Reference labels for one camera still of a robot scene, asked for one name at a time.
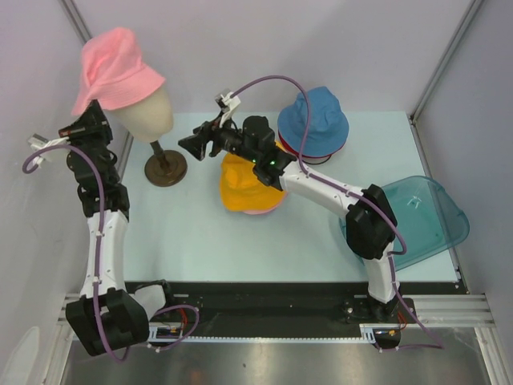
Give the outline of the blue hat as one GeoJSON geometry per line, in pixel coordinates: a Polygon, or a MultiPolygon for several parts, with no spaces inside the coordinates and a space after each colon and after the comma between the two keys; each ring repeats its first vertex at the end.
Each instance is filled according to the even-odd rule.
{"type": "MultiPolygon", "coordinates": [[[[338,98],[326,87],[307,92],[310,105],[310,124],[303,155],[324,156],[345,145],[349,136],[349,122],[341,110],[338,98]]],[[[295,149],[301,141],[307,121],[305,97],[299,93],[293,104],[285,107],[277,120],[278,134],[295,149]]]]}

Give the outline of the red bucket hat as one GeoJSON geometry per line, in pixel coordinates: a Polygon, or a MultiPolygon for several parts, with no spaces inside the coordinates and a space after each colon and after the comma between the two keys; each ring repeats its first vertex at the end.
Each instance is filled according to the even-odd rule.
{"type": "MultiPolygon", "coordinates": [[[[295,156],[298,155],[299,149],[298,148],[295,149],[295,148],[291,147],[290,144],[286,142],[286,140],[283,138],[283,136],[280,133],[278,134],[278,138],[279,138],[279,141],[280,141],[281,145],[284,147],[285,150],[287,150],[288,152],[291,152],[295,156]]],[[[333,156],[335,153],[341,151],[344,147],[345,147],[345,145],[343,144],[340,148],[338,148],[334,152],[331,152],[329,154],[325,154],[324,156],[303,155],[303,157],[305,159],[307,159],[307,160],[327,160],[328,158],[333,156]]]]}

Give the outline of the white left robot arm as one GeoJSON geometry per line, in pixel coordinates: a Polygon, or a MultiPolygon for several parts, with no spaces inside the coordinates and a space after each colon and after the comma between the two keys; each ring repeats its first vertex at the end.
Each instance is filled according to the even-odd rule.
{"type": "Polygon", "coordinates": [[[112,132],[99,102],[89,103],[71,125],[59,130],[72,150],[67,167],[78,183],[78,196],[90,234],[87,272],[79,299],[66,307],[66,319],[91,356],[147,341],[149,322],[172,318],[177,301],[153,282],[134,294],[126,291],[123,245],[129,198],[108,145],[112,132]]]}

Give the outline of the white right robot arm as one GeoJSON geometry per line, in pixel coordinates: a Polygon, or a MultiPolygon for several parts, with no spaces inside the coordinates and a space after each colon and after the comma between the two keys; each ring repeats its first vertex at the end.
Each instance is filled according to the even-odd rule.
{"type": "Polygon", "coordinates": [[[263,185],[302,196],[343,218],[346,243],[366,268],[369,314],[388,322],[398,313],[398,284],[390,264],[397,220],[380,187],[356,188],[313,173],[278,147],[263,116],[246,118],[241,128],[220,118],[205,121],[179,145],[197,160],[221,151],[247,160],[263,185]]]}

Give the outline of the pink bucket hat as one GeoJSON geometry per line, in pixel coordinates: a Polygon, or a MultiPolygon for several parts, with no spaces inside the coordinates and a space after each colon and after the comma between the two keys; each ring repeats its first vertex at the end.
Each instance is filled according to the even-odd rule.
{"type": "Polygon", "coordinates": [[[286,199],[287,194],[285,194],[274,206],[268,208],[268,209],[255,209],[255,210],[246,210],[243,211],[244,214],[247,215],[264,215],[267,213],[271,213],[273,210],[277,209],[286,199]]]}

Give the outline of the yellow hat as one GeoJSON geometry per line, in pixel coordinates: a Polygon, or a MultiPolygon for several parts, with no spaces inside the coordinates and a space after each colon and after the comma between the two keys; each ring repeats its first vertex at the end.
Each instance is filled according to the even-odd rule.
{"type": "Polygon", "coordinates": [[[265,186],[253,173],[253,163],[227,153],[221,162],[220,199],[231,212],[268,209],[287,192],[265,186]]]}

